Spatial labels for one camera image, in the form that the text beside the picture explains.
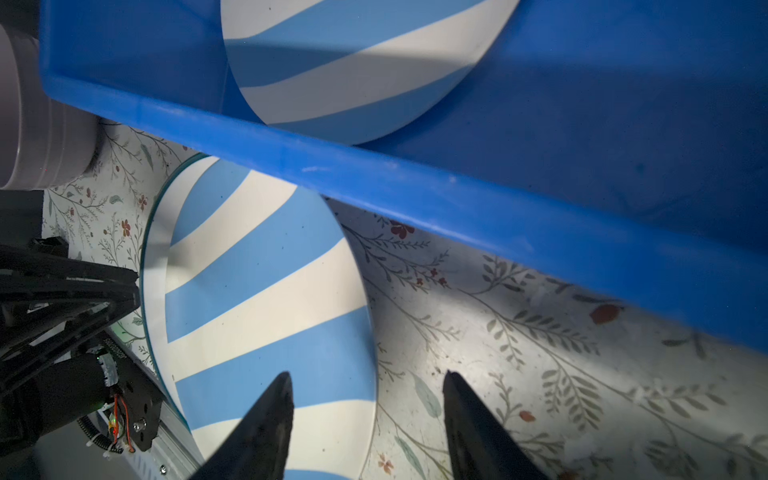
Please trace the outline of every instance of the red wire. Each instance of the red wire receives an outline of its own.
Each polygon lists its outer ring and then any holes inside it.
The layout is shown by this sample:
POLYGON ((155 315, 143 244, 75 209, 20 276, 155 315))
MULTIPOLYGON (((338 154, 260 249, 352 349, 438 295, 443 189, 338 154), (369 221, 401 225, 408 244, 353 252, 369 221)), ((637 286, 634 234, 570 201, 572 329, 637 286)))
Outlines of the red wire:
POLYGON ((120 422, 118 420, 118 394, 114 394, 114 429, 112 429, 112 435, 114 436, 114 442, 112 444, 118 443, 118 433, 120 433, 120 422))
POLYGON ((125 405, 125 400, 123 400, 123 397, 120 397, 120 402, 123 404, 123 408, 125 409, 125 435, 126 439, 128 440, 128 451, 133 453, 136 452, 136 449, 133 445, 131 445, 131 427, 129 426, 130 423, 128 421, 128 407, 125 405))

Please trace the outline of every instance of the table surface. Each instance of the table surface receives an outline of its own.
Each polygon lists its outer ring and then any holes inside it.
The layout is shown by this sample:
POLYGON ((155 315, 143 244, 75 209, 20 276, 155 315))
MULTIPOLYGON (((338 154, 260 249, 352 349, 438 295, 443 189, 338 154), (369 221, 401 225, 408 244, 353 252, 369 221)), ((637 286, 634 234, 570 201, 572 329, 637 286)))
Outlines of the table surface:
MULTIPOLYGON (((152 204, 196 151, 107 120, 99 134, 88 172, 45 192, 42 234, 66 238, 72 258, 138 270, 152 204)), ((552 478, 768 477, 768 357, 513 260, 328 204, 356 255, 376 329, 379 399, 364 480, 452 477, 447 370, 467 379, 552 478)), ((143 321, 137 311, 114 330, 154 368, 143 321)))

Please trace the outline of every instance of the blue plastic bin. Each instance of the blue plastic bin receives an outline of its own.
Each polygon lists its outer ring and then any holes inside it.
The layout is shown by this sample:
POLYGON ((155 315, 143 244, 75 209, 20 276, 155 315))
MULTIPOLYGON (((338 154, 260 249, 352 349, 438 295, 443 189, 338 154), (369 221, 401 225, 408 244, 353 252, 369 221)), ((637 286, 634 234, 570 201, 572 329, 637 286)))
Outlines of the blue plastic bin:
POLYGON ((360 148, 260 124, 219 7, 44 0, 45 89, 768 351, 763 0, 522 0, 454 91, 360 148))

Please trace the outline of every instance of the blue and white striped plate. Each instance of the blue and white striped plate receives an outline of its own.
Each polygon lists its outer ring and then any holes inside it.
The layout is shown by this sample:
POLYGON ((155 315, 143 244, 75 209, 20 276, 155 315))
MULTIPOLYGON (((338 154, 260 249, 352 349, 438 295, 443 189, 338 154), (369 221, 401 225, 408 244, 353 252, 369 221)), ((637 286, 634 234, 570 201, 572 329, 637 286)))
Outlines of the blue and white striped plate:
POLYGON ((150 216, 147 338, 209 458, 274 377, 293 379, 286 479, 356 479, 376 414, 365 290, 316 193, 215 157, 190 159, 150 216))
POLYGON ((235 81, 265 124, 354 145, 443 98, 517 4, 221 0, 221 25, 235 81))

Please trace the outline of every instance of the screw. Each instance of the screw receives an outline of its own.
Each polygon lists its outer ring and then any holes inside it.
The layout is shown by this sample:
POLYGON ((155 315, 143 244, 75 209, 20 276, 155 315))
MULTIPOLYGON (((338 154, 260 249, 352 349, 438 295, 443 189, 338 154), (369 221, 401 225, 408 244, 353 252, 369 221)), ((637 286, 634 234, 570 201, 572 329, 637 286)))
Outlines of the screw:
POLYGON ((134 422, 134 432, 139 433, 140 431, 147 428, 147 420, 139 419, 138 422, 134 422))

